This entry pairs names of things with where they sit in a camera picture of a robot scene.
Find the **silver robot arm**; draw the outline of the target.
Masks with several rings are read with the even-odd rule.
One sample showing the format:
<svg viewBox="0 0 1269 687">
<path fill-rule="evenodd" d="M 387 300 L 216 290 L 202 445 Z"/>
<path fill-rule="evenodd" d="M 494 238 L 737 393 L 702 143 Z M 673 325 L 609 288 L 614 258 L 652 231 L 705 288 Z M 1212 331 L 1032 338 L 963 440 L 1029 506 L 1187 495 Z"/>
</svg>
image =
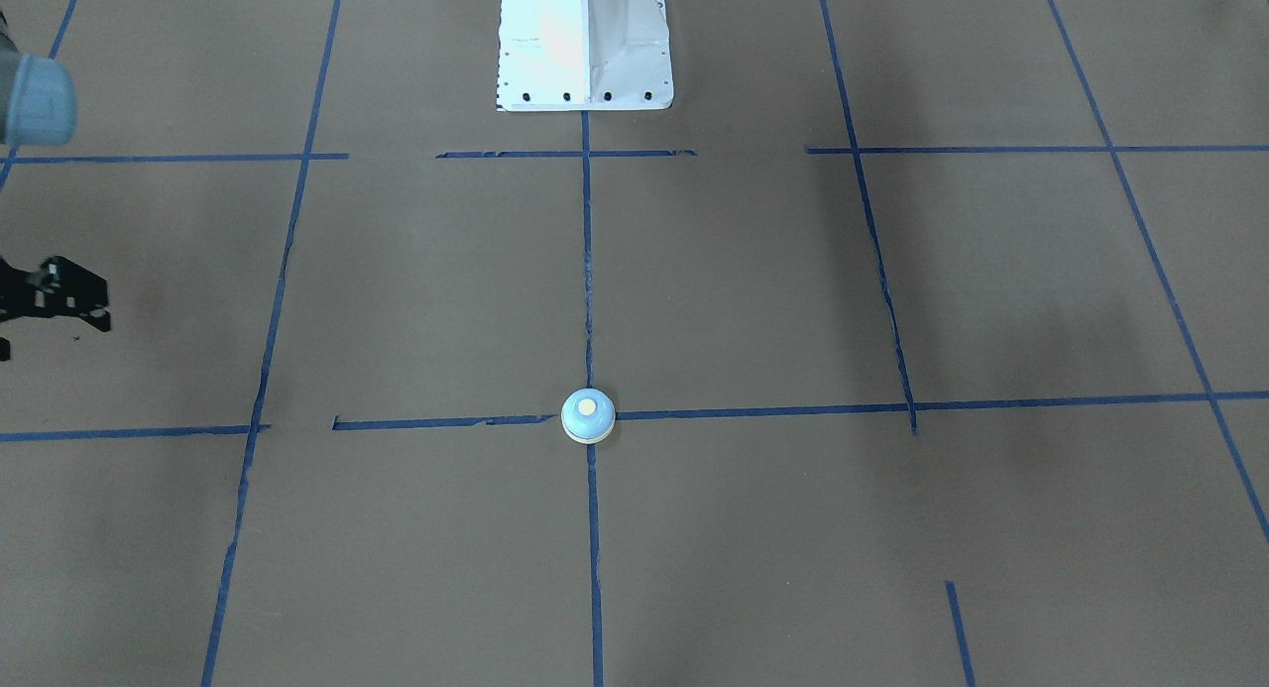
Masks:
<svg viewBox="0 0 1269 687">
<path fill-rule="evenodd" d="M 9 149 L 58 149 L 77 124 L 75 83 L 58 60 L 27 55 L 1 18 L 1 141 Z"/>
</svg>

